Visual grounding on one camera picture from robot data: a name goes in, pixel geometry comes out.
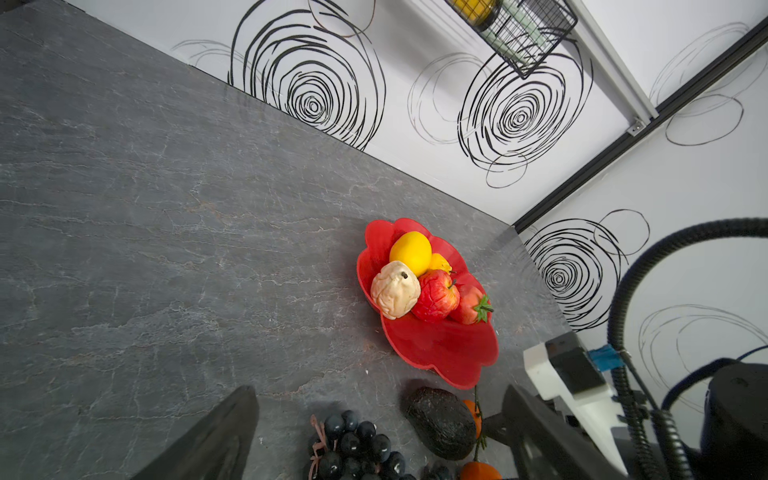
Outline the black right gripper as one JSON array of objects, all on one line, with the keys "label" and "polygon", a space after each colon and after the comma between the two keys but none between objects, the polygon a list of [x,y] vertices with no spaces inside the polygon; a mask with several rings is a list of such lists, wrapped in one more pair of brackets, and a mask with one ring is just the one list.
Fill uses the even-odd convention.
[{"label": "black right gripper", "polygon": [[701,435],[705,479],[767,477],[767,366],[737,362],[712,378]]}]

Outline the yellow fake lemon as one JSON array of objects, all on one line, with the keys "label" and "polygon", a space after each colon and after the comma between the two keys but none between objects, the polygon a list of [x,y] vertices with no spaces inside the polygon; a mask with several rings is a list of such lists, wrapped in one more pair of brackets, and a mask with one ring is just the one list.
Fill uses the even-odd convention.
[{"label": "yellow fake lemon", "polygon": [[432,259],[429,239],[418,231],[403,234],[391,247],[389,261],[405,264],[416,277],[427,272]]}]

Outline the dark fake avocado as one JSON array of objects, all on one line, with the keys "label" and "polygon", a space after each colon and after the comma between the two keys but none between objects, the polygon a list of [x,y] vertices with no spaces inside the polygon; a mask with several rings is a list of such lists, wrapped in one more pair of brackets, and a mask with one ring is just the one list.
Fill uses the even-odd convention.
[{"label": "dark fake avocado", "polygon": [[423,386],[405,396],[402,410],[418,438],[436,456],[458,461],[474,449],[475,420],[455,394]]}]

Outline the red fake apple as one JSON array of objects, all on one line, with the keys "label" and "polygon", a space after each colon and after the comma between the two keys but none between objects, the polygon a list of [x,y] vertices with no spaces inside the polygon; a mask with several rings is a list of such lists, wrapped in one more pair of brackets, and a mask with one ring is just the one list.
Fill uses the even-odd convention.
[{"label": "red fake apple", "polygon": [[460,293],[452,276],[443,270],[432,270],[419,278],[421,294],[411,312],[420,320],[440,323],[460,303]]}]

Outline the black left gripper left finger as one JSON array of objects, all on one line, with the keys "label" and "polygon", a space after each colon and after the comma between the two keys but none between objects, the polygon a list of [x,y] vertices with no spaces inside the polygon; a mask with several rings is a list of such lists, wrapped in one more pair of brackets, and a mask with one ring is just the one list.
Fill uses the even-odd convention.
[{"label": "black left gripper left finger", "polygon": [[258,419],[254,388],[240,386],[134,477],[240,479]]}]

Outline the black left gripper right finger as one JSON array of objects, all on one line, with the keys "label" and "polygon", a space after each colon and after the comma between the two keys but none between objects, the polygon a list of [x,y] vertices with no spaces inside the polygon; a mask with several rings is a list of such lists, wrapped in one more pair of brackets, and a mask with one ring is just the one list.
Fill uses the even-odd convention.
[{"label": "black left gripper right finger", "polygon": [[515,385],[505,391],[501,427],[521,479],[624,477],[584,435]]}]

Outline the small yellow fake pear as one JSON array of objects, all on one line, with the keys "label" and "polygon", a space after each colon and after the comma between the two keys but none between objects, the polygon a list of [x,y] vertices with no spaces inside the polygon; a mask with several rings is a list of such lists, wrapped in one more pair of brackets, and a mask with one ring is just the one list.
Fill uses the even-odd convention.
[{"label": "small yellow fake pear", "polygon": [[431,255],[430,263],[428,265],[429,271],[444,271],[446,273],[451,274],[453,272],[453,268],[449,261],[440,253],[433,253]]}]

